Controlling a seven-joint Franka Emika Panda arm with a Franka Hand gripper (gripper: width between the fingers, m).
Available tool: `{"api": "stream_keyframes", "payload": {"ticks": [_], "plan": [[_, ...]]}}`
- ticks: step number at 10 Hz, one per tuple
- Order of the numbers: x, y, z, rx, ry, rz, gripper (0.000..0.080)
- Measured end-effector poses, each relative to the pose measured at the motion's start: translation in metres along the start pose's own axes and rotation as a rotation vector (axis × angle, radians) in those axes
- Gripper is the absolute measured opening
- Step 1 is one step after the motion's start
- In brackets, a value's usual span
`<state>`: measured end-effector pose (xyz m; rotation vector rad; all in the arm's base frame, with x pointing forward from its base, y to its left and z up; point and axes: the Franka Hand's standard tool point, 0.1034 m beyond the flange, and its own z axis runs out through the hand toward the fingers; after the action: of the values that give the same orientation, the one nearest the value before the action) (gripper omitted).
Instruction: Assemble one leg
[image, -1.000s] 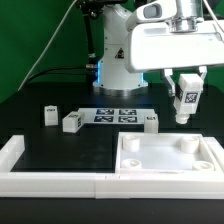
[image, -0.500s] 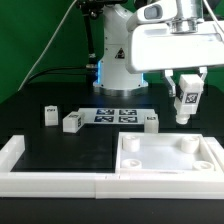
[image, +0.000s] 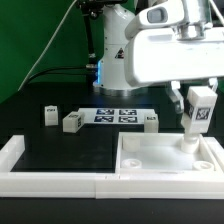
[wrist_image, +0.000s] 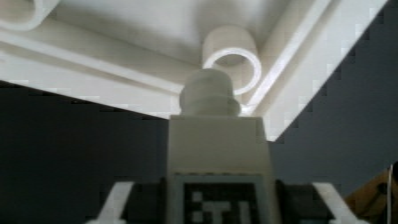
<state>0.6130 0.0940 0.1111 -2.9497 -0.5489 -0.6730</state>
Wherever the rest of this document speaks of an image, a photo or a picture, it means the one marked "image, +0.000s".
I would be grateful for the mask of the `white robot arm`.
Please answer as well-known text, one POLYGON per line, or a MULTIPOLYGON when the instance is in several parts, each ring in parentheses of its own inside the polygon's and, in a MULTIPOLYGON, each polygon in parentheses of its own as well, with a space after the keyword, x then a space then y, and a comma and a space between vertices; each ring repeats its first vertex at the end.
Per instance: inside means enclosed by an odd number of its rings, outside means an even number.
POLYGON ((130 96, 165 84, 176 111, 184 111, 180 84, 224 77, 224 25, 214 27, 212 0, 158 1, 138 14, 119 4, 104 7, 104 55, 94 90, 130 96))

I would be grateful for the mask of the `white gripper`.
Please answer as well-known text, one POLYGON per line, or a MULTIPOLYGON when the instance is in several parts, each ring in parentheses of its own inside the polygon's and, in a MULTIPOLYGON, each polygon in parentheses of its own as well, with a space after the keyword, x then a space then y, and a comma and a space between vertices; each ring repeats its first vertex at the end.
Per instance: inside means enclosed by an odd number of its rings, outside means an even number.
POLYGON ((179 41, 171 28, 147 29, 132 38, 124 50, 126 81, 132 87, 170 84, 177 114, 184 112, 179 81, 208 79, 216 92, 224 77, 224 28, 206 31, 204 40, 179 41))

